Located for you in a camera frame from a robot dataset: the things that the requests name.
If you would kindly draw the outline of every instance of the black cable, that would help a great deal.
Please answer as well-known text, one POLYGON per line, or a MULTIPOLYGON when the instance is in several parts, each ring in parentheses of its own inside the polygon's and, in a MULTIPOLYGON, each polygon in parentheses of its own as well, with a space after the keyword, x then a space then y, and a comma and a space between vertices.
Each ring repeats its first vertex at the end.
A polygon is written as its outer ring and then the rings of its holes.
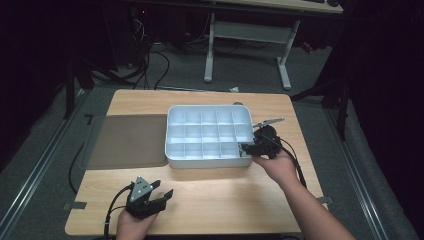
POLYGON ((71 166, 69 167, 68 171, 68 182, 69 186, 71 187, 72 191, 75 193, 75 195, 78 193, 76 188, 74 187, 74 184, 72 183, 72 168, 74 167, 75 161, 77 160, 79 154, 81 153, 82 148, 84 147, 84 143, 81 145, 81 147, 78 149, 78 152, 75 154, 74 159, 72 160, 71 166))
POLYGON ((115 209, 112 209, 112 208, 113 208, 113 205, 114 205, 114 204, 115 204, 115 202, 116 202, 116 199, 118 199, 118 197, 119 197, 119 196, 121 196, 121 194, 122 194, 123 192, 125 192, 125 191, 127 191, 127 190, 130 190, 130 189, 132 189, 133 187, 134 187, 134 183, 133 183, 133 182, 131 182, 131 184, 130 184, 130 185, 128 185, 128 186, 126 186, 126 187, 124 187, 121 191, 119 191, 119 192, 118 192, 118 194, 116 194, 116 196, 113 198, 112 202, 110 203, 109 210, 107 211, 106 219, 105 219, 105 227, 104 227, 104 235, 103 235, 103 238, 104 238, 105 240, 108 240, 108 239, 109 239, 110 214, 112 213, 112 211, 114 211, 114 210, 115 210, 115 209))
POLYGON ((186 47, 188 47, 188 48, 191 48, 191 49, 194 49, 194 50, 203 50, 203 49, 206 49, 208 46, 209 46, 209 43, 204 43, 204 41, 205 40, 208 40, 209 38, 205 38, 205 39, 202 39, 202 40, 200 40, 200 41, 197 41, 197 42, 195 42, 195 43, 190 43, 190 44, 187 44, 186 43, 186 47), (193 47, 192 45, 203 45, 202 47, 193 47))
POLYGON ((146 77, 147 79, 147 69, 149 68, 149 64, 150 64, 150 50, 151 50, 152 46, 150 45, 149 48, 147 49, 147 61, 143 58, 143 63, 144 63, 144 69, 143 69, 143 73, 140 75, 140 77, 135 81, 133 89, 136 89, 138 86, 138 83, 140 82, 140 80, 143 77, 146 77))
MULTIPOLYGON (((267 139, 268 141, 270 141, 270 142, 272 142, 273 144, 275 144, 276 146, 278 146, 281 150, 283 150, 284 152, 286 152, 286 153, 287 153, 287 155, 289 155, 289 157, 292 159, 293 164, 294 164, 294 166, 295 166, 295 168, 296 168, 296 170, 297 170, 297 173, 298 173, 298 175, 299 175, 300 183, 302 183, 302 185, 303 185, 305 188, 307 188, 307 186, 306 186, 306 180, 305 180, 305 177, 303 176, 302 168, 300 167, 300 164, 299 164, 299 161, 297 160, 297 157, 293 156, 293 154, 292 154, 289 150, 287 150, 285 147, 281 146, 280 144, 278 144, 278 143, 274 142, 272 139, 268 138, 268 137, 267 137, 267 136, 265 136, 264 134, 262 134, 262 133, 260 133, 260 132, 258 132, 258 134, 260 134, 262 137, 264 137, 264 138, 265 138, 265 139, 267 139)), ((295 153, 295 151, 294 151, 293 147, 292 147, 290 144, 288 144, 288 145, 289 145, 289 146, 290 146, 290 148, 292 149, 292 151, 293 151, 294 155, 296 155, 296 153, 295 153)))
POLYGON ((163 77, 165 77, 165 75, 168 73, 168 70, 169 70, 169 59, 165 55, 163 55, 162 53, 160 53, 160 52, 155 52, 155 53, 156 54, 159 54, 159 55, 161 55, 162 57, 165 58, 165 60, 167 62, 167 66, 166 66, 165 73, 156 81, 156 84, 155 84, 155 87, 153 88, 153 90, 156 90, 158 88, 159 82, 162 81, 163 77))
POLYGON ((103 236, 101 236, 101 237, 96 237, 96 238, 93 238, 93 240, 104 240, 105 238, 103 237, 103 236))
POLYGON ((116 208, 112 209, 112 211, 111 211, 111 212, 115 211, 116 209, 120 209, 120 208, 124 208, 124 207, 125 207, 125 206, 119 206, 119 207, 116 207, 116 208))
POLYGON ((285 240, 285 239, 300 240, 300 238, 295 237, 295 236, 281 236, 281 240, 285 240))
POLYGON ((254 48, 254 49, 270 48, 270 47, 273 47, 273 46, 277 45, 276 43, 266 42, 266 43, 261 43, 261 44, 263 44, 262 46, 255 46, 255 45, 246 43, 246 41, 244 41, 244 42, 243 41, 240 41, 239 44, 242 47, 254 48))
MULTIPOLYGON (((150 64, 150 52, 147 52, 147 67, 150 64)), ((144 73, 144 84, 143 84, 143 89, 144 90, 149 90, 150 89, 150 85, 149 85, 149 80, 147 79, 147 69, 146 68, 146 72, 144 73)))
POLYGON ((236 51, 238 48, 240 47, 240 41, 234 41, 233 39, 221 39, 221 41, 216 41, 216 44, 214 44, 214 51, 216 52, 216 53, 220 53, 220 54, 231 54, 231 53, 233 53, 234 51, 236 51), (233 47, 233 49, 231 49, 231 50, 229 50, 229 51, 219 51, 218 49, 217 49, 217 45, 218 45, 218 43, 234 43, 235 44, 235 46, 233 47))

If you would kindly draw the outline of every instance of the wooden table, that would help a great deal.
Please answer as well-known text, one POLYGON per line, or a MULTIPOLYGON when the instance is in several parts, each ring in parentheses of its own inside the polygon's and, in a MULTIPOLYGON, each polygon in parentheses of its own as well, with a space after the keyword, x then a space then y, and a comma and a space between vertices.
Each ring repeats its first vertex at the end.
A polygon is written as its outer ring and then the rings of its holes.
MULTIPOLYGON (((278 135, 296 151, 309 191, 321 197, 305 140, 290 98, 282 94, 135 91, 118 90, 108 115, 166 114, 173 105, 233 104, 241 102, 251 111, 254 123, 285 117, 273 124, 278 135)), ((149 234, 260 234, 300 232, 282 190, 255 163, 244 168, 156 168, 87 170, 75 201, 85 209, 73 209, 65 230, 70 235, 100 235, 113 197, 141 175, 148 182, 162 180, 151 199, 174 189, 167 209, 161 212, 149 234)), ((124 193, 115 206, 125 204, 124 193)), ((115 233, 117 216, 110 230, 115 233)))

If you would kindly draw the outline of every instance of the person's right hand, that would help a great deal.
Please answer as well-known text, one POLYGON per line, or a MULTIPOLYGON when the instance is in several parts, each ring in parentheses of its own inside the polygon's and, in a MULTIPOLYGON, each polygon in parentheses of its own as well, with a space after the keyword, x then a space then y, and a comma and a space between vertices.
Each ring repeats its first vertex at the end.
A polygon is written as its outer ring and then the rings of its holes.
POLYGON ((262 166, 268 176, 283 187, 284 183, 297 180, 296 168, 289 155, 280 151, 274 159, 252 156, 252 161, 262 166))

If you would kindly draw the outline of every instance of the forearm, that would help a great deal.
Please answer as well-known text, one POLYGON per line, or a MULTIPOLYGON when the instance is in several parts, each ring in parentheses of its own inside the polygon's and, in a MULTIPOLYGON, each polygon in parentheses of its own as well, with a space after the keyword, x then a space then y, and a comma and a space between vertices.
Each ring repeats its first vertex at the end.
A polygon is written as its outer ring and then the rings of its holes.
POLYGON ((297 179, 279 185, 306 239, 354 239, 297 179))

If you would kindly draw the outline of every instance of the white tray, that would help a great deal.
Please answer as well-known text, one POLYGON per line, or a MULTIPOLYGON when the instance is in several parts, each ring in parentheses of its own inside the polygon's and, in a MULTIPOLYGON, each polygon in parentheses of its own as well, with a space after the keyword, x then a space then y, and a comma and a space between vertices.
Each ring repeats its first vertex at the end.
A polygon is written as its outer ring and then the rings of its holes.
POLYGON ((253 143, 249 109, 242 105, 177 105, 168 110, 165 154, 173 168, 246 167, 240 143, 253 143))

